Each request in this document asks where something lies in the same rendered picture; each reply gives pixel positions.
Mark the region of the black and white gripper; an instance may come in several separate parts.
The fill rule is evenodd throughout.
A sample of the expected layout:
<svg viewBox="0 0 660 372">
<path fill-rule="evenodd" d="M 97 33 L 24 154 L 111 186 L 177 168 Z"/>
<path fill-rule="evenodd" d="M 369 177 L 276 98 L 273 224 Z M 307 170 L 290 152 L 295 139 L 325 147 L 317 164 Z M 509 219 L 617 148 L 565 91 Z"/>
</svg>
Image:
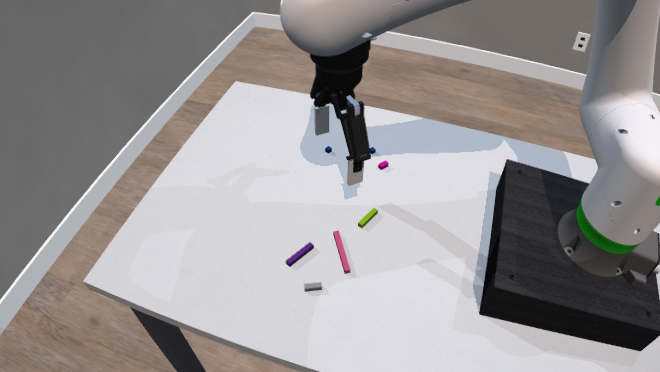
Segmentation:
<svg viewBox="0 0 660 372">
<path fill-rule="evenodd" d="M 354 100 L 354 88 L 362 79 L 362 71 L 363 65 L 353 70 L 330 70 L 316 65 L 316 76 L 310 93 L 311 99 L 315 100 L 316 136 L 329 132 L 330 102 L 336 117 L 341 121 L 349 151 L 349 156 L 346 156 L 348 186 L 363 182 L 364 161 L 371 159 L 364 103 Z M 343 110 L 346 113 L 342 114 Z"/>
</svg>

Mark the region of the pink rod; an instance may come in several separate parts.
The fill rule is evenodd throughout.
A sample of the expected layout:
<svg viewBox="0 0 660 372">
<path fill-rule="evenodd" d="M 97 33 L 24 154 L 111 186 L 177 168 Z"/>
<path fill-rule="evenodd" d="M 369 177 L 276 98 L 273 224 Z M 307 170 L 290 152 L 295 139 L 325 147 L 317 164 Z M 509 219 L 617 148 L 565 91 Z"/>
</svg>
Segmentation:
<svg viewBox="0 0 660 372">
<path fill-rule="evenodd" d="M 337 246 L 337 249 L 338 249 L 338 252 L 339 252 L 339 256 L 340 256 L 340 259 L 341 259 L 341 263 L 342 263 L 342 266 L 343 266 L 344 273 L 345 274 L 350 273 L 350 267 L 349 267 L 349 264 L 348 264 L 348 260 L 347 260 L 346 254 L 345 254 L 345 250 L 344 250 L 344 247 L 343 247 L 343 244 L 342 244 L 342 240 L 341 240 L 339 231 L 333 231 L 333 235 L 334 235 L 336 246 Z"/>
</svg>

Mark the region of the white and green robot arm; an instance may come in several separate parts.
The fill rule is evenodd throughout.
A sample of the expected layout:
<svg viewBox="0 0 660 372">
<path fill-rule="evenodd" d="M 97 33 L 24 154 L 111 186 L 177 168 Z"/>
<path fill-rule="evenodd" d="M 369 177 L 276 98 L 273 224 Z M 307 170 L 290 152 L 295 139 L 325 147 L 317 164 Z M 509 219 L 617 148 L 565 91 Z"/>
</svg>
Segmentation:
<svg viewBox="0 0 660 372">
<path fill-rule="evenodd" d="M 281 0 L 280 19 L 315 64 L 350 70 L 368 60 L 378 35 L 468 1 Z M 660 112 L 652 98 L 659 18 L 660 0 L 597 0 L 579 114 L 598 169 L 555 232 L 579 273 L 603 281 L 623 274 L 637 288 L 660 272 Z"/>
</svg>

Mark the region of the purple rod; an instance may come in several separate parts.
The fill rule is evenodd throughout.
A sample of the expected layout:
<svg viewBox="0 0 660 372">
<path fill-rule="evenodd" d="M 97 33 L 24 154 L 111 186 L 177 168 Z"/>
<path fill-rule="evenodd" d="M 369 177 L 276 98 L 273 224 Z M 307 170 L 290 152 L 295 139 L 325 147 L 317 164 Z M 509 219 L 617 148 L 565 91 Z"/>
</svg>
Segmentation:
<svg viewBox="0 0 660 372">
<path fill-rule="evenodd" d="M 294 263 L 296 263 L 298 260 L 300 260 L 303 256 L 305 256 L 313 248 L 314 248 L 314 245 L 311 242 L 309 242 L 302 249 L 300 249 L 298 252 L 296 252 L 294 255 L 292 255 L 289 259 L 287 259 L 286 264 L 289 267 L 291 267 Z"/>
</svg>

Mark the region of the lime green rod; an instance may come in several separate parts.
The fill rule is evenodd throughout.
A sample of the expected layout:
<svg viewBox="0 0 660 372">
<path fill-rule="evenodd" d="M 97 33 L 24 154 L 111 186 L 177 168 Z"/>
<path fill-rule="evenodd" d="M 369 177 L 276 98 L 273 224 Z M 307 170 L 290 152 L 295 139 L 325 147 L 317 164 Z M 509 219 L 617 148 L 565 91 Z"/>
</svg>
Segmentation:
<svg viewBox="0 0 660 372">
<path fill-rule="evenodd" d="M 376 208 L 373 208 L 366 216 L 364 216 L 358 222 L 358 226 L 360 228 L 363 228 L 377 213 L 378 213 L 378 210 Z"/>
</svg>

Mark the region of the grey rod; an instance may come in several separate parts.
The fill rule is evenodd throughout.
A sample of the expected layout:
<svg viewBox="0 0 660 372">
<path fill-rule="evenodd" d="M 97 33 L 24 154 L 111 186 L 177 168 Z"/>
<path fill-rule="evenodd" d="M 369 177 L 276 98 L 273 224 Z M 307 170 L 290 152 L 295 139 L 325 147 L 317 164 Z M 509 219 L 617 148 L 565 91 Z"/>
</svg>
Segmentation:
<svg viewBox="0 0 660 372">
<path fill-rule="evenodd" d="M 322 290 L 321 282 L 304 284 L 305 292 Z"/>
</svg>

